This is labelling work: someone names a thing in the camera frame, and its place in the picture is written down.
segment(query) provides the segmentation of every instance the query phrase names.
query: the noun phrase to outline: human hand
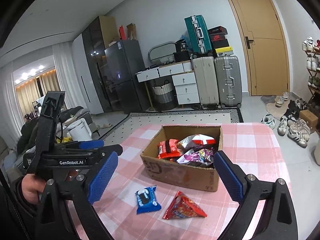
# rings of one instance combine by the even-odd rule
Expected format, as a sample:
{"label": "human hand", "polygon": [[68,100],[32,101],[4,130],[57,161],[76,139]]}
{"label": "human hand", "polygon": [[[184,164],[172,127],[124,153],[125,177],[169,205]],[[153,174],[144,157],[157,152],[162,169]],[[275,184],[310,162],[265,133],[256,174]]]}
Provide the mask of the human hand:
{"label": "human hand", "polygon": [[[76,176],[77,171],[70,171],[69,176]],[[38,193],[42,193],[45,187],[46,181],[37,177],[35,174],[26,174],[21,182],[21,189],[23,197],[29,203],[36,205],[39,203]]]}

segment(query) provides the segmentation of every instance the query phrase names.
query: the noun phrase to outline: desk leg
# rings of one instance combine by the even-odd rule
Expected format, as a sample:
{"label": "desk leg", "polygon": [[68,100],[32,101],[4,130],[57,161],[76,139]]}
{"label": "desk leg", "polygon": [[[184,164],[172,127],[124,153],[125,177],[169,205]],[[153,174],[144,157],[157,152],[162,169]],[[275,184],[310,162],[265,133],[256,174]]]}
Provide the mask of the desk leg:
{"label": "desk leg", "polygon": [[154,108],[153,108],[153,104],[152,104],[152,101],[151,101],[151,96],[150,96],[150,93],[149,93],[149,89],[148,89],[147,82],[145,81],[144,84],[145,84],[145,86],[146,86],[146,90],[147,90],[149,102],[150,102],[150,105],[151,105],[151,111],[154,111]]}

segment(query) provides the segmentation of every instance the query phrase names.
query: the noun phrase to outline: laundry basket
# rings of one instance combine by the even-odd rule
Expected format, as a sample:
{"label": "laundry basket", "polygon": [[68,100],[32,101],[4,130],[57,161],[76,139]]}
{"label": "laundry basket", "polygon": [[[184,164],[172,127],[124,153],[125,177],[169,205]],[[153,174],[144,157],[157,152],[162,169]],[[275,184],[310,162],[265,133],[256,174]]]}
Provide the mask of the laundry basket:
{"label": "laundry basket", "polygon": [[175,108],[178,103],[173,93],[173,85],[168,80],[164,82],[163,86],[153,87],[155,107],[159,111],[167,111]]}

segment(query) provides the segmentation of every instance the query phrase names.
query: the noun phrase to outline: pink checkered tablecloth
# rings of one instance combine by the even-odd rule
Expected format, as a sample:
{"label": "pink checkered tablecloth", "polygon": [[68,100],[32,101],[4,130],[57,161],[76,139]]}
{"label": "pink checkered tablecloth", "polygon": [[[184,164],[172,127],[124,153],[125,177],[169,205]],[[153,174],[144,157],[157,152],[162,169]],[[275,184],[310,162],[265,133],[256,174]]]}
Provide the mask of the pink checkered tablecloth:
{"label": "pink checkered tablecloth", "polygon": [[[290,189],[287,166],[282,158],[276,136],[270,128],[260,123],[222,124],[221,126],[223,151],[233,163],[238,164],[246,174],[256,175],[259,180],[274,182],[278,178],[283,178]],[[221,181],[219,181],[217,192],[206,192],[150,179],[144,171],[140,152],[160,128],[160,125],[141,127],[121,144],[124,151],[119,156],[116,172],[101,200],[93,206],[115,240],[216,240],[238,208],[238,203],[231,200]],[[135,192],[152,185],[157,185],[156,198],[162,209],[137,215]],[[162,216],[178,190],[196,202],[208,217],[163,220]],[[263,205],[264,201],[260,201],[244,239],[252,237]],[[70,212],[72,217],[76,217],[72,205]],[[80,238],[88,239],[77,218],[74,218],[74,223]]]}

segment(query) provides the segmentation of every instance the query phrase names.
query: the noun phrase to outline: door frame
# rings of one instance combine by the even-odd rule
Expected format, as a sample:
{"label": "door frame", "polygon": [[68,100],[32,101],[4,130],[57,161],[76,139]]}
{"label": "door frame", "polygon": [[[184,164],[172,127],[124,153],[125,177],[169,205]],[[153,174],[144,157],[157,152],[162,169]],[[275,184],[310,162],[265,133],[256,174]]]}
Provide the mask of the door frame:
{"label": "door frame", "polygon": [[[248,91],[249,91],[249,95],[252,96],[253,94],[252,94],[252,90],[251,90],[251,72],[250,72],[249,56],[248,56],[247,45],[246,45],[245,38],[244,38],[244,33],[243,33],[243,30],[242,30],[242,27],[241,27],[241,23],[240,23],[240,19],[238,17],[238,13],[236,11],[235,6],[233,5],[232,0],[228,0],[228,2],[230,4],[230,6],[231,6],[233,15],[234,15],[234,17],[236,19],[236,23],[237,23],[237,26],[238,26],[238,29],[239,29],[240,38],[241,38],[242,47],[243,47],[243,52],[244,52],[245,65],[246,65],[246,69],[247,69]],[[282,23],[280,21],[279,14],[278,14],[278,12],[276,10],[276,7],[275,7],[273,1],[270,0],[270,2],[272,4],[273,9],[274,9],[274,11],[276,13],[276,16],[278,18],[278,22],[279,22],[279,25],[280,25],[280,29],[281,29],[281,33],[282,33],[282,37],[283,37],[283,41],[284,41],[285,55],[286,55],[286,61],[287,61],[288,92],[289,92],[290,91],[290,68],[289,68],[289,55],[288,55],[287,42],[286,42],[286,39],[285,39],[284,30],[283,30],[283,27],[282,27]]]}

